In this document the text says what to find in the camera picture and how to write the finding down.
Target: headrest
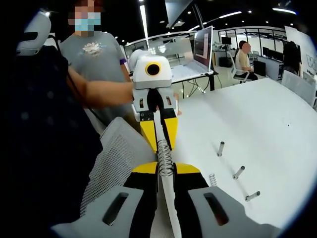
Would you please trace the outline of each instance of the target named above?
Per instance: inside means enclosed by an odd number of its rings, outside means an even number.
[[[134,71],[137,61],[141,56],[148,56],[148,55],[151,55],[150,51],[136,50],[135,52],[133,52],[129,60],[130,70]]]
[[[36,55],[51,31],[51,21],[44,12],[39,11],[24,30],[22,41],[16,49],[18,56]]]

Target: woman sitting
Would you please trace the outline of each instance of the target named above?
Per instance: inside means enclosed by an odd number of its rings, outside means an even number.
[[[248,79],[254,81],[257,80],[258,77],[253,73],[253,69],[250,66],[250,61],[248,57],[248,53],[251,50],[251,46],[246,41],[240,41],[239,42],[239,48],[236,51],[235,54],[235,63],[238,70],[244,70],[249,72]],[[241,72],[237,71],[236,76],[245,78],[247,76],[247,72]]]

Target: person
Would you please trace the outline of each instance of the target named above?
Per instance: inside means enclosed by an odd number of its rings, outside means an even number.
[[[235,64],[237,69],[244,70],[249,72],[248,79],[254,81],[257,80],[258,77],[254,74],[253,69],[250,66],[250,61],[248,57],[248,53],[251,50],[251,46],[246,41],[240,41],[239,42],[239,48],[236,51],[235,54]],[[247,72],[243,73],[240,71],[236,72],[236,75],[240,78],[245,78],[247,76]]]
[[[301,54],[293,41],[285,44],[283,55],[284,70],[289,71],[295,75],[301,75]]]
[[[34,52],[25,56],[16,50],[2,85],[2,118],[9,132],[4,133],[4,173],[11,208],[23,221],[18,226],[26,234],[49,237],[51,226],[79,219],[89,173],[102,150],[84,107],[131,104],[134,85],[87,81],[55,46]]]
[[[102,2],[77,1],[68,19],[69,25],[74,26],[75,31],[60,44],[61,52],[72,68],[89,81],[131,82],[125,66],[126,59],[117,40],[110,33],[95,31],[95,25],[101,23]],[[130,104],[95,110],[106,125],[96,120],[90,111],[86,110],[86,113],[99,132],[116,117],[123,117],[140,131]]]

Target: face mask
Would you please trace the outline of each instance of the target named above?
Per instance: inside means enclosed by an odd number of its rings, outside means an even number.
[[[94,25],[101,24],[100,12],[88,12],[87,19],[75,19],[75,31],[94,31]]]

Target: laptop screen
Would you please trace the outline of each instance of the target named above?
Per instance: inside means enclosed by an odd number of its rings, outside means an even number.
[[[207,71],[211,68],[212,29],[210,26],[198,31],[194,40],[194,60],[206,67]]]

